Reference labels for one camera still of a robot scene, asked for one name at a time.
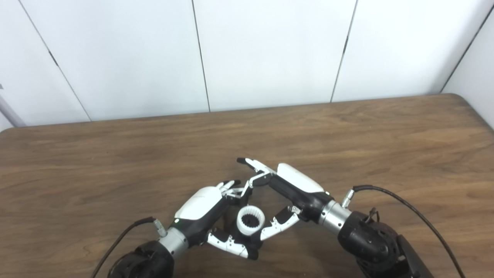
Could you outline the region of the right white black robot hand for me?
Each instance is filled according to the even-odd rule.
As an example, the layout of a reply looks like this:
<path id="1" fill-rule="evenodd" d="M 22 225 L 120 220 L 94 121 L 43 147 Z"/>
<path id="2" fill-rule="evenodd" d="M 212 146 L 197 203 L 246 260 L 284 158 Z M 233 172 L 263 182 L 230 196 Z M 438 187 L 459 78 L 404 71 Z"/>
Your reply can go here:
<path id="1" fill-rule="evenodd" d="M 265 241 L 290 228 L 299 220 L 312 221 L 317 225 L 326 224 L 328 210 L 335 204 L 335 201 L 312 178 L 286 163 L 279 163 L 275 171 L 258 160 L 250 158 L 239 157 L 237 162 L 247 165 L 256 173 L 247 181 L 242 195 L 251 192 L 254 188 L 268 185 L 292 203 L 291 206 L 282 209 L 274 216 L 259 232 L 254 233 L 255 241 Z"/>

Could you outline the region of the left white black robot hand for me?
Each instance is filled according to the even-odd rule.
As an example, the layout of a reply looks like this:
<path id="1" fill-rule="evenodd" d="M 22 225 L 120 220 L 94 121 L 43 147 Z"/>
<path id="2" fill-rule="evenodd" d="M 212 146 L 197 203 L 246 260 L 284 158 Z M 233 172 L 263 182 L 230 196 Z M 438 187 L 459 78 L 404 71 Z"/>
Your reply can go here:
<path id="1" fill-rule="evenodd" d="M 174 258 L 189 248 L 208 243 L 249 260 L 258 259 L 262 241 L 255 241 L 253 235 L 261 230 L 266 218 L 261 209 L 247 204 L 252 192 L 242 195 L 245 188 L 240 188 L 240 183 L 223 181 L 198 190 L 175 213 L 174 222 L 159 243 Z M 227 231 L 216 228 L 217 221 L 232 206 L 240 210 Z"/>

